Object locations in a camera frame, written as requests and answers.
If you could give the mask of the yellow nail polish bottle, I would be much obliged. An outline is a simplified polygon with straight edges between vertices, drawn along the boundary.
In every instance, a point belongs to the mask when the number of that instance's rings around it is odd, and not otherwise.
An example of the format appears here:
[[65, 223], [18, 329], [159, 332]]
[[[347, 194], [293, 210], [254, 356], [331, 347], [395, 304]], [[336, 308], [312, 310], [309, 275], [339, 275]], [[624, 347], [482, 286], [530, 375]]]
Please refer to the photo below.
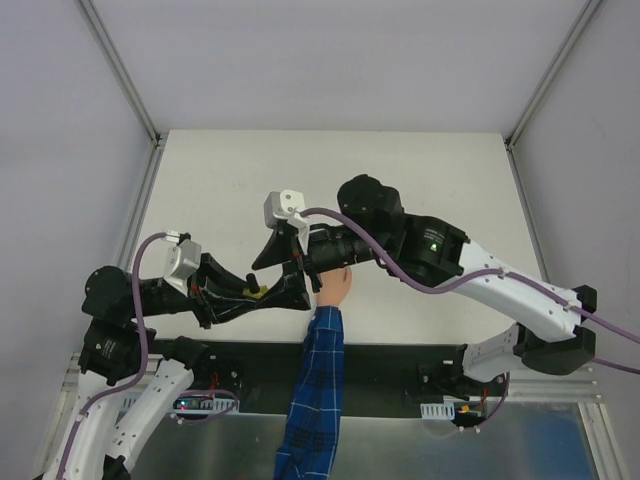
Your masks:
[[256, 291], [252, 291], [249, 288], [245, 288], [243, 290], [243, 295], [245, 297], [252, 298], [252, 299], [260, 299], [268, 292], [268, 290], [269, 288], [266, 285], [261, 285]]

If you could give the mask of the blue plaid sleeve forearm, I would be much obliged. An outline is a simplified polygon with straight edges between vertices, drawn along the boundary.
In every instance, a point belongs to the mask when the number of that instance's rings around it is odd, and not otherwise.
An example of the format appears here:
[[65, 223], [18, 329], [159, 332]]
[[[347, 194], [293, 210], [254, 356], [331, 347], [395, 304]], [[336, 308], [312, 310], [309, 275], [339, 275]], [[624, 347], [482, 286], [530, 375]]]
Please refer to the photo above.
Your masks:
[[318, 307], [275, 456], [275, 479], [327, 479], [339, 443], [345, 373], [344, 327], [337, 307]]

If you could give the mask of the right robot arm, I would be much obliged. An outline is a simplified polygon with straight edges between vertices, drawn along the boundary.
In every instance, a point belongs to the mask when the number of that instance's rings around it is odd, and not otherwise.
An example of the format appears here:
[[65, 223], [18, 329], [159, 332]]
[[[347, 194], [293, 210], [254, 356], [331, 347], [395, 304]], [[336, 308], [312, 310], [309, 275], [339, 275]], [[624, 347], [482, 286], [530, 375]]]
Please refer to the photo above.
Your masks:
[[596, 308], [594, 289], [564, 289], [518, 271], [446, 221], [406, 213], [399, 192], [369, 175], [345, 182], [337, 202], [332, 211], [305, 206], [300, 192], [270, 193], [264, 217], [273, 233], [253, 269], [290, 264], [318, 289], [320, 273], [374, 261], [419, 292], [454, 292], [511, 318], [504, 332], [463, 346], [450, 369], [461, 394], [511, 371], [565, 376], [594, 359], [596, 336], [583, 325]]

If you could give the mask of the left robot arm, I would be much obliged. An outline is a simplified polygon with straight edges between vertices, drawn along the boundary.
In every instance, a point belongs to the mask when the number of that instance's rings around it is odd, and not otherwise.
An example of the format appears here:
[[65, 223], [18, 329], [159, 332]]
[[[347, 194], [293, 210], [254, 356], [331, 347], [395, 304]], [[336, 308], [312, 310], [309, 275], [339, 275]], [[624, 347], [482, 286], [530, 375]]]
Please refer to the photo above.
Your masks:
[[149, 384], [126, 414], [126, 395], [148, 374], [156, 336], [148, 317], [188, 312], [208, 329], [246, 313], [278, 305], [284, 285], [269, 288], [253, 274], [239, 278], [199, 245], [170, 248], [162, 276], [142, 280], [105, 266], [85, 285], [91, 318], [80, 352], [76, 397], [45, 479], [128, 479], [143, 446], [174, 408], [213, 408], [224, 415], [239, 405], [239, 370], [214, 359], [204, 343], [180, 336], [163, 351]]

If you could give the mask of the person's hand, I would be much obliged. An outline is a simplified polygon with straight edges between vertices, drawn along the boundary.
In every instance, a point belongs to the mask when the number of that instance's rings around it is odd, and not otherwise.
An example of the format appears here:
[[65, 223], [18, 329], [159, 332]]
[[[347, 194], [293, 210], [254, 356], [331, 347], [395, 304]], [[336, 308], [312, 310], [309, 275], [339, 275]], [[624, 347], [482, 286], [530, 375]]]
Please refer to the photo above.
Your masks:
[[316, 294], [317, 307], [339, 307], [350, 291], [352, 271], [350, 268], [334, 269], [320, 275], [322, 283]]

